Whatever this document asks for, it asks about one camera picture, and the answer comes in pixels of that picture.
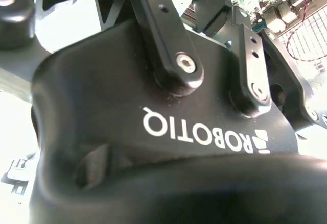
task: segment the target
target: mounting hole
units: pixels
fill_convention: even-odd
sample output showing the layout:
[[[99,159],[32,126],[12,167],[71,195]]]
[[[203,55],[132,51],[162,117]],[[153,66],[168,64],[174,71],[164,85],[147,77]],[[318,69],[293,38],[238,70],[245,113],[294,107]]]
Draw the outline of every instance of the mounting hole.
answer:
[[[159,5],[159,8],[161,9],[161,11],[163,11],[165,13],[168,13],[169,12],[168,8],[164,4],[160,4]]]
[[[259,58],[259,55],[255,51],[251,51],[252,55],[254,55],[256,58]]]
[[[284,89],[279,84],[273,84],[270,86],[271,98],[276,106],[284,105],[286,95]]]
[[[257,44],[258,42],[255,40],[255,38],[253,38],[253,37],[250,37],[250,39],[251,39],[251,41],[253,42],[253,43],[255,43],[255,44]]]
[[[272,40],[275,40],[276,39],[275,36],[272,33],[269,33],[269,32],[268,32],[268,37],[270,39],[272,39]]]

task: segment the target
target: screw hole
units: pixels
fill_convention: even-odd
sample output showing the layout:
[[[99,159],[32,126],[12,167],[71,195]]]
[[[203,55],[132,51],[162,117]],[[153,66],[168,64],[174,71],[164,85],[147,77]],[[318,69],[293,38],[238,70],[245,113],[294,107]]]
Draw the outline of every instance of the screw hole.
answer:
[[[253,37],[250,37],[250,39],[253,43],[257,44],[257,41]]]
[[[252,51],[252,55],[254,55],[256,58],[259,58],[259,55],[255,51]]]
[[[268,37],[271,38],[272,40],[275,40],[275,36],[272,33],[268,33]]]
[[[183,63],[183,65],[185,67],[190,67],[191,66],[188,60],[182,60],[182,63]]]
[[[159,8],[161,9],[161,11],[163,11],[165,13],[168,13],[169,12],[168,8],[165,5],[163,5],[163,4],[160,4],[159,5]]]

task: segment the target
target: red cable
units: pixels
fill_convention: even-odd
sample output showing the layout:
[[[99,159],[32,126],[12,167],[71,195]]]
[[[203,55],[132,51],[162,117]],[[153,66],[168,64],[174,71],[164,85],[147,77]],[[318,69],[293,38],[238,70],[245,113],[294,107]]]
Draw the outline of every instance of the red cable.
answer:
[[[306,14],[307,14],[307,11],[308,11],[308,3],[309,3],[309,0],[305,0],[305,7],[303,9],[303,19],[302,19],[302,22],[300,24],[300,26],[298,26],[294,31],[291,32],[291,35],[289,36],[288,40],[287,40],[287,44],[286,44],[286,50],[288,52],[288,54],[294,58],[295,60],[298,60],[298,61],[303,61],[303,62],[313,62],[313,61],[316,61],[316,60],[320,60],[322,58],[325,58],[327,57],[327,54],[322,56],[322,57],[319,57],[319,58],[315,58],[315,59],[311,59],[311,60],[304,60],[304,59],[301,59],[301,58],[298,58],[298,57],[295,57],[291,54],[290,50],[289,50],[289,45],[290,45],[290,41],[293,37],[293,35],[296,33],[296,31],[298,31],[304,24],[304,21],[306,19]]]

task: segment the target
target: black metal link arm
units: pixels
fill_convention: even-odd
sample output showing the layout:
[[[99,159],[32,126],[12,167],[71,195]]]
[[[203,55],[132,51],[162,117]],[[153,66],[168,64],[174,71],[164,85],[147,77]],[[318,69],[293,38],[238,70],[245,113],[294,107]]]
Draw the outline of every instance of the black metal link arm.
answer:
[[[133,12],[158,84],[176,96],[191,94],[202,84],[204,70],[172,0],[115,0],[105,26]]]

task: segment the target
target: curved black surface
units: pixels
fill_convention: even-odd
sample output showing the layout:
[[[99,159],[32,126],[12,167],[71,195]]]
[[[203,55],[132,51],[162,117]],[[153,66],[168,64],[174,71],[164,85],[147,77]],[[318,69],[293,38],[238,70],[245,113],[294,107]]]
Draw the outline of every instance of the curved black surface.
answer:
[[[325,223],[327,161],[208,157],[126,170],[80,190],[41,164],[31,223]]]
[[[316,174],[317,164],[309,159],[297,173],[294,169],[302,159],[296,156],[246,157],[244,147],[234,152],[227,146],[218,148],[214,137],[207,145],[195,140],[192,128],[202,123],[210,130],[221,128],[224,134],[247,135],[254,154],[260,152],[252,141],[258,129],[267,131],[271,153],[298,150],[294,131],[275,105],[256,119],[242,117],[232,106],[230,52],[202,36],[189,35],[206,77],[188,97],[173,97],[156,84],[141,33],[132,20],[65,48],[38,67],[32,95],[42,150],[31,223],[237,223],[241,219],[262,223],[262,218],[275,221],[286,210],[278,209],[278,204],[271,217],[269,207],[262,218],[251,219],[251,211],[266,206],[259,202],[271,199],[273,205],[284,193],[295,191],[296,185],[303,190],[306,183],[298,180],[320,180],[308,182],[309,189],[323,182],[324,170]],[[173,116],[176,138],[171,139],[170,130],[163,136],[150,135],[143,125],[144,107],[167,121]],[[177,138],[182,135],[182,119],[193,142]],[[159,130],[158,120],[150,122]],[[206,139],[203,129],[199,137]],[[87,154],[104,144],[105,151],[91,153],[81,167],[89,183],[100,184],[83,190],[76,170]],[[154,164],[228,154],[238,156]],[[151,165],[139,168],[144,164]],[[273,194],[279,197],[275,200],[268,193],[280,184],[284,185]],[[252,204],[242,202],[251,202],[245,197],[254,192],[259,200],[248,210],[246,206]],[[297,196],[291,194],[290,201],[296,205]],[[287,211],[298,208],[291,205]]]

